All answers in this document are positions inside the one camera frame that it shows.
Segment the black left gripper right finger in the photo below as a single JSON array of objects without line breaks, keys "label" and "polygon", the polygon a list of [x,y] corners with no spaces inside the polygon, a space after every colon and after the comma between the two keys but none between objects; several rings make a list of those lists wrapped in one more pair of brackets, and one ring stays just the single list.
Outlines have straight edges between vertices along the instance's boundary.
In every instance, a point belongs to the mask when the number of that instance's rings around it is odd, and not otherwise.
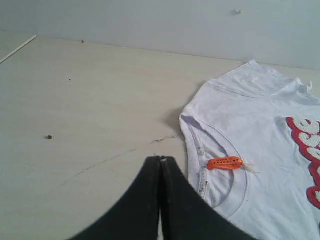
[{"label": "black left gripper right finger", "polygon": [[253,240],[194,190],[174,157],[160,158],[159,204],[165,240]]}]

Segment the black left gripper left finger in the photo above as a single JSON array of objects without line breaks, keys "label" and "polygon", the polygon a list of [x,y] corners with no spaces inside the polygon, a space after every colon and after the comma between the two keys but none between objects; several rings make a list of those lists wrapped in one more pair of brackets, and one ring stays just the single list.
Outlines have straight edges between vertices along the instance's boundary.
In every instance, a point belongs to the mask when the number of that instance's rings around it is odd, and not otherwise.
[{"label": "black left gripper left finger", "polygon": [[159,233],[160,157],[151,156],[116,204],[73,240],[156,240]]}]

